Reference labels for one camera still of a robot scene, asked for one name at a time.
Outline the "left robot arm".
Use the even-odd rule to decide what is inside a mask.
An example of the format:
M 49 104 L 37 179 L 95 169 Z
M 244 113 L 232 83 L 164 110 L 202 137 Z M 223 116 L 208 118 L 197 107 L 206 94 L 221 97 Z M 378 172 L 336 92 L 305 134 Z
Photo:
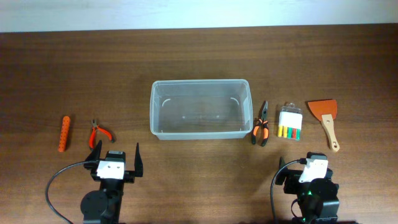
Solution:
M 135 178 L 144 174 L 139 145 L 136 145 L 134 170 L 126 169 L 125 152 L 108 151 L 102 159 L 101 148 L 99 141 L 85 160 L 84 168 L 90 171 L 93 180 L 99 182 L 99 189 L 83 197 L 80 210 L 84 223 L 119 223 L 124 185 L 133 184 Z

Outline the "orange black long-nose pliers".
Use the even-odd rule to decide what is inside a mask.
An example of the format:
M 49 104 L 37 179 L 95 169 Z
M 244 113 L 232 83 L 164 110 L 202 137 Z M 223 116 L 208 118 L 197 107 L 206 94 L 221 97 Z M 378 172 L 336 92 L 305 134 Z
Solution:
M 259 116 L 254 123 L 252 133 L 251 133 L 251 143 L 256 144 L 257 133 L 261 130 L 261 146 L 264 147 L 267 144 L 269 138 L 269 127 L 267 120 L 267 112 L 268 112 L 268 101 L 265 100 L 262 104 L 262 108 L 259 111 Z

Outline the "orange perforated cylinder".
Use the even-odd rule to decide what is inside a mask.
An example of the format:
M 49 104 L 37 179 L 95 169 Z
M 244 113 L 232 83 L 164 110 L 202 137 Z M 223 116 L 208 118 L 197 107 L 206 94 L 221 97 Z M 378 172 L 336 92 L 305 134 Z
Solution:
M 60 132 L 60 140 L 58 144 L 58 151 L 64 152 L 66 150 L 67 141 L 68 141 L 68 133 L 70 129 L 71 119 L 69 116 L 64 116 L 62 119 L 62 128 Z

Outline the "screwdriver set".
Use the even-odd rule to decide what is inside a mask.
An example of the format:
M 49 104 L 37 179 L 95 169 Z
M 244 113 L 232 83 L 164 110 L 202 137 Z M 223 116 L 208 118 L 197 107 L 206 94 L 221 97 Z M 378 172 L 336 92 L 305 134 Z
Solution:
M 288 103 L 280 109 L 277 136 L 279 138 L 301 139 L 303 114 L 294 103 Z

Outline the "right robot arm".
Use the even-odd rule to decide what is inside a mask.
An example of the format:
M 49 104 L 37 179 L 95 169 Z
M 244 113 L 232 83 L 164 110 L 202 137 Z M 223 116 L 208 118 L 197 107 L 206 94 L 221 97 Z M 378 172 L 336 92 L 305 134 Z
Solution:
M 301 216 L 293 214 L 292 223 L 336 223 L 340 201 L 339 185 L 332 182 L 333 171 L 328 168 L 327 156 L 308 152 L 305 158 L 286 163 L 281 157 L 279 169 L 270 186 L 272 216 L 276 218 L 274 186 L 282 185 L 284 193 L 295 195 L 292 202 L 299 206 Z

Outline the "small red diagonal cutters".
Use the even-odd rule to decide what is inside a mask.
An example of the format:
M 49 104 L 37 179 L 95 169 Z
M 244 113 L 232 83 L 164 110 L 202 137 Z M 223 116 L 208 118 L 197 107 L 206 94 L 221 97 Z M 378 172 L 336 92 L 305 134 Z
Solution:
M 96 133 L 97 133 L 98 131 L 101 132 L 101 133 L 103 133 L 103 134 L 105 134 L 105 135 L 108 137 L 108 139 L 109 139 L 109 141 L 110 141 L 111 143 L 114 143 L 114 142 L 115 142 L 115 138 L 113 137 L 113 135 L 112 135 L 108 130 L 106 130 L 106 129 L 104 129 L 104 128 L 101 128 L 101 127 L 98 125 L 96 119 L 92 119 L 92 120 L 91 120 L 91 125 L 92 125 L 92 131 L 91 131 L 90 139 L 89 139 L 89 148 L 90 148 L 91 150 L 93 150 L 93 149 L 95 148 L 95 137 L 96 137 Z

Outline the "orange scraper wooden handle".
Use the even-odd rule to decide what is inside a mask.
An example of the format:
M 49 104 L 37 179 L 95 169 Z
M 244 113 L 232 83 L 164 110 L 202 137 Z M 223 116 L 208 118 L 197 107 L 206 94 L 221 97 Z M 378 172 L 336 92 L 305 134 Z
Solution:
M 333 152 L 340 150 L 340 145 L 336 139 L 334 120 L 338 111 L 336 100 L 317 100 L 308 101 L 307 105 L 310 112 L 319 120 L 328 138 L 329 148 Z

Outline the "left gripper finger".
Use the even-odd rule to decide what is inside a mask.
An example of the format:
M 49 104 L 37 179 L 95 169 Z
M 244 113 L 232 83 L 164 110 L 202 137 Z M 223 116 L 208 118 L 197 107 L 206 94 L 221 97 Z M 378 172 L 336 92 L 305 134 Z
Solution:
M 100 140 L 95 148 L 91 151 L 88 157 L 85 159 L 85 164 L 83 167 L 87 170 L 96 170 L 98 168 L 98 164 L 100 162 L 102 148 L 102 140 Z
M 139 143 L 136 144 L 136 151 L 134 156 L 134 170 L 131 172 L 134 177 L 143 177 L 144 175 L 144 165 L 140 155 Z

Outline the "clear plastic container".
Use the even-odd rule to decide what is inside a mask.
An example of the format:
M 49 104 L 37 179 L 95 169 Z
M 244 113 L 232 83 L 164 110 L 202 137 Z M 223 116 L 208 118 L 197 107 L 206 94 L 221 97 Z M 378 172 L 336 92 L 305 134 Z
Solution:
M 149 115 L 160 140 L 240 139 L 254 125 L 245 79 L 156 81 Z

